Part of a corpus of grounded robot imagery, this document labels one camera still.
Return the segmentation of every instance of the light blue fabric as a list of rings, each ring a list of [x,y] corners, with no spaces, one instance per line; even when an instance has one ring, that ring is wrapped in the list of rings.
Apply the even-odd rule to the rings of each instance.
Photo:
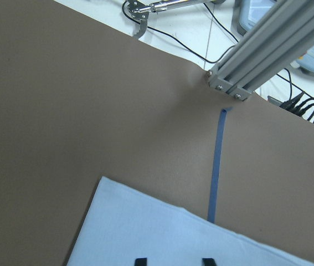
[[[95,192],[68,266],[310,266],[275,248],[203,220],[103,177]]]

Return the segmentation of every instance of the blue line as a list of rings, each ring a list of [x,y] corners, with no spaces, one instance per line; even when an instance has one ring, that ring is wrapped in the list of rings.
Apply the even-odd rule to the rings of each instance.
[[[230,111],[231,109],[232,107],[222,109],[221,113],[219,114],[217,136],[216,136],[216,143],[214,147],[214,156],[213,156],[210,199],[208,203],[208,214],[207,214],[207,220],[211,223],[214,223],[215,216],[216,216],[218,177],[219,177],[219,169],[220,169],[220,163],[221,163],[221,150],[222,150],[222,140],[223,140],[225,118],[227,116],[227,112]]]

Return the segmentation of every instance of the gray plastic device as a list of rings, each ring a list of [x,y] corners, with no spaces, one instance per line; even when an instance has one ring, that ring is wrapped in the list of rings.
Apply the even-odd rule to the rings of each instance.
[[[244,35],[265,15],[276,3],[275,0],[242,0],[237,30]],[[314,46],[301,58],[296,59],[301,70],[314,76]]]

